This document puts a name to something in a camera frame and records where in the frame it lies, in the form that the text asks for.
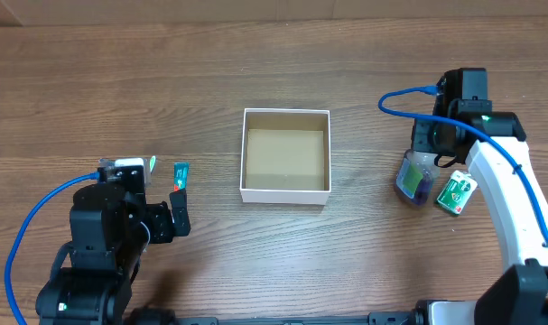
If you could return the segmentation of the Colgate toothpaste tube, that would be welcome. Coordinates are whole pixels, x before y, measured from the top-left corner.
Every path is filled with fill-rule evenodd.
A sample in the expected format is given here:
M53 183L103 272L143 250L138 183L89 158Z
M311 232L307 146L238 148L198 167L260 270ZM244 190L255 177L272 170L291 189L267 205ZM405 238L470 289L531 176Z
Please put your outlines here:
M189 169L190 169L190 164L188 162L176 162L173 165L174 191L186 189Z

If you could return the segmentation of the green soap bar package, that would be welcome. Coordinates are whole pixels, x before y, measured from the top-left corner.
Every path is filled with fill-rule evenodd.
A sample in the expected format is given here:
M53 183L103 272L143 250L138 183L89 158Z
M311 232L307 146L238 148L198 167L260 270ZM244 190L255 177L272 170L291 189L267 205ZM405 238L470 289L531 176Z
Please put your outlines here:
M436 203L451 214L459 215L477 187L478 183L469 173L455 171L442 188Z

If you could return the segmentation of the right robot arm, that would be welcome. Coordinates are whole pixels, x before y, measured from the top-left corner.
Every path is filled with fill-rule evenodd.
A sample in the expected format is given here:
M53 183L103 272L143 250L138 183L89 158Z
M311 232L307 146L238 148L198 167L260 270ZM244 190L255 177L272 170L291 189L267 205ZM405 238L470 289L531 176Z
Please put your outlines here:
M548 324L548 203L525 131L493 109L483 68L445 72L432 114L415 120L412 148L463 164L478 183L497 233L504 272L475 301L427 301L426 324Z

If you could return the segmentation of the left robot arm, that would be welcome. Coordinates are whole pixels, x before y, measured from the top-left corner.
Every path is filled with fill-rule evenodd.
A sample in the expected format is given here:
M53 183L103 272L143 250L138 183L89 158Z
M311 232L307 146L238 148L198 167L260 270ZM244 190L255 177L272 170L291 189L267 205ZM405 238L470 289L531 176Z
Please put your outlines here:
M187 192L149 204L118 184L89 185L73 197L70 230L36 300L40 322L119 324L146 248L190 233Z

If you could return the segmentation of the green Colgate toothbrush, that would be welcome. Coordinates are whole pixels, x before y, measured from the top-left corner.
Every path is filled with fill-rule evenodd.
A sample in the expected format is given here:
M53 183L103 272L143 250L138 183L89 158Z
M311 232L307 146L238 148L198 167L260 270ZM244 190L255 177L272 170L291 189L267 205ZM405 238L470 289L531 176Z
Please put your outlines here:
M153 155L149 161L149 168L150 168L150 173L153 173L154 169L155 169L155 165L156 165L156 156Z

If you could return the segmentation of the clear soap pump bottle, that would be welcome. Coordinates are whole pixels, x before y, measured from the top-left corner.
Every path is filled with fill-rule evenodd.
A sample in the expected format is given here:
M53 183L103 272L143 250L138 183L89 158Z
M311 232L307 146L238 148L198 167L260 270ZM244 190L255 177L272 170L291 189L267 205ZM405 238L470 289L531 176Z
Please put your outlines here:
M435 157L434 153L405 151L394 183L396 193L403 200L418 207L428 201L440 175L440 168L434 164Z

